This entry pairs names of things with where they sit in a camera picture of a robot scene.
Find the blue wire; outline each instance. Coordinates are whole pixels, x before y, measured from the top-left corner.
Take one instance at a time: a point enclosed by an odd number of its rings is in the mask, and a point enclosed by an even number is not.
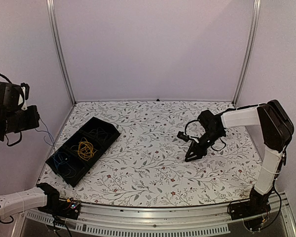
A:
[[[69,165],[70,156],[68,154],[64,153],[64,152],[59,152],[59,151],[56,152],[56,149],[55,149],[55,140],[54,140],[53,136],[51,135],[51,133],[49,132],[49,129],[48,129],[47,125],[44,123],[44,121],[41,118],[40,118],[40,120],[44,124],[44,126],[46,128],[46,131],[45,130],[37,130],[36,128],[35,128],[35,131],[37,131],[37,132],[45,132],[45,133],[48,134],[48,137],[49,137],[49,139],[51,141],[51,144],[46,141],[46,136],[44,136],[43,139],[44,139],[44,142],[46,144],[50,145],[55,150],[55,153],[54,153],[54,155],[52,157],[53,157],[53,160],[54,160],[54,164],[55,164],[56,169],[59,171],[58,168],[59,168],[60,165],[67,165],[69,167],[68,168],[69,173],[68,174],[63,174],[62,173],[62,175],[65,176],[65,177],[67,177],[67,178],[73,178],[73,177],[75,177],[76,174],[77,174],[77,171],[71,165]],[[74,171],[74,175],[73,176],[69,176],[71,174],[72,170]]]
[[[63,158],[62,154],[65,154],[65,155],[67,156],[67,157],[65,158],[66,161],[64,161],[64,158]],[[64,152],[56,152],[56,153],[53,155],[53,159],[54,159],[55,167],[56,167],[56,169],[57,169],[58,171],[59,171],[58,167],[59,167],[60,165],[67,165],[71,170],[74,171],[74,175],[73,175],[73,176],[69,176],[69,175],[71,174],[72,171],[71,171],[70,169],[68,169],[68,170],[69,170],[69,173],[68,173],[68,174],[64,174],[64,173],[63,173],[63,175],[64,175],[65,177],[67,177],[67,178],[73,178],[73,177],[76,176],[76,173],[77,173],[76,170],[75,170],[74,168],[72,168],[71,165],[69,165],[70,156],[69,156],[68,154],[66,154],[66,153],[64,153]]]

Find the black cable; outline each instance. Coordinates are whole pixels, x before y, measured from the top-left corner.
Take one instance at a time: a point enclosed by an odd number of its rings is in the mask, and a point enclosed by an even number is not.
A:
[[[7,135],[5,135],[6,139],[8,140],[8,142],[6,143],[6,145],[8,147],[13,147],[14,145],[20,143],[22,141],[22,132],[20,132],[20,137],[19,137],[19,140],[17,140],[16,142],[12,143],[12,144],[9,144],[9,138]]]
[[[282,199],[281,199],[281,195],[280,195],[280,194],[277,192],[277,190],[275,189],[275,180],[274,180],[274,182],[273,182],[273,189],[274,189],[275,193],[277,194],[277,196],[278,196],[279,199],[280,199],[280,208],[278,209],[278,212],[277,212],[275,218],[271,221],[271,223],[268,224],[268,225],[265,226],[265,227],[262,227],[262,228],[260,229],[260,231],[261,231],[261,230],[264,230],[264,229],[268,228],[270,225],[272,225],[272,224],[276,221],[277,217],[278,217],[278,216],[280,215],[280,213],[281,213]]]
[[[0,73],[0,77],[2,77],[3,79],[5,79],[8,83],[11,83],[11,84],[12,84],[12,82],[10,81],[10,79],[7,78],[5,75],[2,75],[2,74]]]
[[[186,136],[187,136],[187,134],[186,134],[187,127],[188,127],[191,123],[193,123],[193,122],[198,122],[198,120],[192,120],[192,121],[188,122],[188,123],[185,125],[184,134],[185,134]]]
[[[241,204],[243,204],[243,205],[245,205],[245,206],[248,206],[249,204],[247,204],[247,203],[244,203],[244,202],[242,202],[242,201],[246,201],[245,199],[243,199],[243,200],[235,200],[235,201],[231,201],[230,203],[229,203],[229,205],[227,206],[227,213],[228,213],[228,215],[230,215],[231,216],[231,211],[230,211],[230,205],[232,204],[232,203],[234,203],[234,202],[239,202],[239,203],[241,203]]]
[[[59,225],[63,225],[63,226],[65,226],[66,229],[67,229],[67,231],[68,231],[69,236],[70,236],[70,237],[73,237],[72,234],[71,234],[71,232],[70,232],[70,230],[69,230],[69,228],[68,228],[68,226],[66,225],[66,223],[65,223],[63,220],[61,220],[58,216],[53,215],[53,217],[54,217],[53,225],[54,225],[54,232],[55,232],[55,234],[56,234],[58,237],[61,237],[61,235],[59,235],[59,234],[57,233],[57,230],[56,230],[56,223],[57,223],[57,224],[59,224]]]
[[[220,150],[216,150],[215,148],[213,148],[213,146],[211,146],[211,148],[212,148],[215,152],[220,152],[221,150],[223,150],[223,149],[227,146],[226,142],[224,142],[224,141],[222,140],[221,137],[220,137],[219,139],[220,139],[220,141],[224,144],[224,146],[223,146],[223,148],[221,148]]]
[[[8,222],[3,222],[3,221],[0,221],[2,224],[5,224],[5,225],[7,225],[7,224],[11,224],[13,221],[14,221],[14,218],[13,218],[13,216],[10,216],[10,218],[11,218],[11,221],[8,221]]]

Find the patterned table surface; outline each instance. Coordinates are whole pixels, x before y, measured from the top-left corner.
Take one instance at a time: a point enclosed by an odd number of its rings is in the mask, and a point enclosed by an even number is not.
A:
[[[91,117],[115,125],[121,136],[72,188],[45,166],[39,182],[63,198],[126,206],[188,206],[247,198],[259,175],[260,158],[244,127],[227,129],[227,146],[208,150],[203,159],[185,162],[190,142],[178,131],[201,111],[214,114],[232,107],[222,102],[78,103],[57,141],[60,147]],[[192,123],[189,134],[204,132]],[[216,142],[214,148],[223,147]]]

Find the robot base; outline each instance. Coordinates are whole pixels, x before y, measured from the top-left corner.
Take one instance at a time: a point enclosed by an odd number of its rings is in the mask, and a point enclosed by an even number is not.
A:
[[[268,203],[252,208],[252,206],[250,206],[250,201],[234,203],[228,207],[228,213],[231,215],[232,220],[260,215],[270,210],[271,207]]]

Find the metal pole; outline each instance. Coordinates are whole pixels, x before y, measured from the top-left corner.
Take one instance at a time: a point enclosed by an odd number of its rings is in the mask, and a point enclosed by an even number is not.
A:
[[[54,0],[46,0],[46,2],[47,2],[47,10],[48,10],[48,16],[49,16],[49,21],[50,21],[50,27],[51,27],[51,31],[52,31],[53,38],[54,38],[54,43],[55,43],[59,66],[60,66],[60,69],[61,69],[61,72],[63,75],[63,79],[65,82],[65,86],[67,89],[69,99],[70,99],[71,103],[73,105],[75,105],[76,100],[74,97],[72,85],[69,80],[64,55],[63,55],[63,51],[62,51],[61,44],[60,44],[60,38],[59,38],[59,33],[58,33],[57,21],[56,21],[56,13],[55,13],[55,7],[54,7]]]
[[[249,39],[248,39],[248,44],[247,44],[247,50],[245,54],[245,58],[242,64],[241,72],[240,72],[240,77],[239,81],[237,84],[237,88],[235,91],[235,94],[233,96],[232,103],[237,106],[241,90],[246,78],[249,62],[250,62],[250,57],[256,37],[256,32],[257,32],[257,27],[258,27],[258,21],[259,21],[259,13],[260,13],[260,0],[255,0],[254,1],[254,6],[253,6],[253,14],[252,14],[252,21],[251,21],[251,28],[250,28],[250,33],[249,33]]]

